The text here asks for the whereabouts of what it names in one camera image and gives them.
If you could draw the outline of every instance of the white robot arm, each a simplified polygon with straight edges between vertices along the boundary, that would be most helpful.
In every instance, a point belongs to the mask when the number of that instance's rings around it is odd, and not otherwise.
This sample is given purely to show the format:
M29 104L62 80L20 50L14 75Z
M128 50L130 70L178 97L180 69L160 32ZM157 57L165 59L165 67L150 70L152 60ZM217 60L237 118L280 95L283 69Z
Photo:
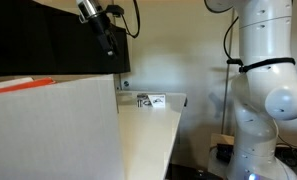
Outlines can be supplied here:
M274 120L297 118L297 73L290 52L291 0L205 0L221 13L240 18L241 74L232 81L236 113L234 156L227 178L297 179L274 157Z

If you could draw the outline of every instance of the white box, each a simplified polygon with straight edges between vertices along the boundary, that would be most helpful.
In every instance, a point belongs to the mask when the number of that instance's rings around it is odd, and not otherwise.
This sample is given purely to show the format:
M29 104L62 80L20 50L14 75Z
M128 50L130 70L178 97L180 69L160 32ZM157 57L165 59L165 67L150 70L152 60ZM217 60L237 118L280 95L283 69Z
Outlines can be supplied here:
M0 94L0 180L123 180L113 76Z

